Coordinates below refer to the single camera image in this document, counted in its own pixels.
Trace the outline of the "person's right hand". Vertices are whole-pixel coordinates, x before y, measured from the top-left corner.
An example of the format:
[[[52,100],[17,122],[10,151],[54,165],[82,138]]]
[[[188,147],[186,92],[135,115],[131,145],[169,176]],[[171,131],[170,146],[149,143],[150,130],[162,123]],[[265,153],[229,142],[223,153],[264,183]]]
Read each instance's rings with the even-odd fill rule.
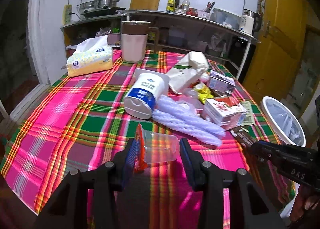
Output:
[[[290,213],[290,221],[295,222],[303,216],[306,210],[315,209],[318,202],[319,196],[315,195],[309,187],[300,185]]]

